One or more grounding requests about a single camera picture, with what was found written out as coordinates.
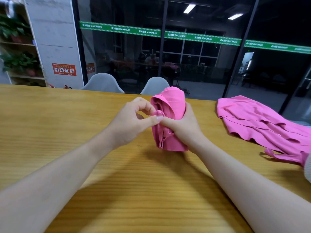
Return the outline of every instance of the hand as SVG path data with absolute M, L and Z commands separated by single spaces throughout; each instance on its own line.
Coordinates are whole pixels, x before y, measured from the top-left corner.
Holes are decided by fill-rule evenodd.
M 186 112 L 181 120 L 164 117 L 161 124 L 172 129 L 175 135 L 193 150 L 196 144 L 206 139 L 193 113 L 191 105 L 186 102 Z
M 130 143 L 139 133 L 157 125 L 163 119 L 163 116 L 156 115 L 144 119 L 142 115 L 136 113 L 138 111 L 150 115 L 155 111 L 155 108 L 149 101 L 137 97 L 126 103 L 114 120 L 104 129 L 103 132 L 109 136 L 112 149 Z

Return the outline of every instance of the green plant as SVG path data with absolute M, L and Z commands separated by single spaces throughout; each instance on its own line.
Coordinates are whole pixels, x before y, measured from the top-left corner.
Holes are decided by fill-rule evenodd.
M 19 19 L 11 19 L 7 15 L 0 14 L 0 34 L 5 38 L 11 35 L 17 37 L 19 34 L 25 35 L 29 32 L 30 26 Z
M 21 54 L 7 53 L 0 55 L 3 60 L 3 71 L 23 71 L 24 69 L 40 69 L 39 59 L 28 52 Z

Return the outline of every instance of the wood grain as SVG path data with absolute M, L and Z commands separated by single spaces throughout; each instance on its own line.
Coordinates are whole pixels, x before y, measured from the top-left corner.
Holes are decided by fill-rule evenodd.
M 0 85 L 0 189 L 90 139 L 136 96 Z M 311 201 L 299 166 L 267 160 L 263 147 L 228 135 L 215 101 L 187 101 L 208 139 Z M 251 231 L 194 154 L 157 149 L 148 129 L 99 163 L 46 232 Z

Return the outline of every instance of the pink strap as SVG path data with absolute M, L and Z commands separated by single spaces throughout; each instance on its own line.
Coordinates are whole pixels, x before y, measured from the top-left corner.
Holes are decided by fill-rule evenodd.
M 270 157 L 273 157 L 279 160 L 287 160 L 287 161 L 299 163 L 302 167 L 305 166 L 306 160 L 309 156 L 309 154 L 304 151 L 301 151 L 299 155 L 275 154 L 272 149 L 265 149 L 264 152 Z

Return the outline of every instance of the green stripe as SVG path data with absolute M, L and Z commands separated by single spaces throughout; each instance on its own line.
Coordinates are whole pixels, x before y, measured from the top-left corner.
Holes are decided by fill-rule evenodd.
M 152 28 L 140 28 L 140 27 L 131 27 L 124 25 L 108 24 L 108 23 L 93 23 L 80 21 L 80 28 L 87 30 L 96 30 L 96 31 L 105 31 L 113 33 L 126 33 L 134 34 L 140 36 L 150 36 L 150 37 L 161 37 L 160 29 Z M 203 43 L 215 43 L 231 46 L 239 46 L 242 39 L 229 38 L 229 37 L 220 37 L 214 35 L 205 35 L 205 34 L 195 34 L 195 33 L 184 33 L 176 31 L 165 31 L 164 37 L 166 39 L 178 39 L 178 40 L 187 40 L 194 42 L 203 42 Z M 282 43 L 269 43 L 262 41 L 246 40 L 245 47 L 267 49 L 267 50 L 281 50 L 288 52 L 296 52 L 302 54 L 311 54 L 311 47 L 308 46 L 297 46 L 289 45 Z

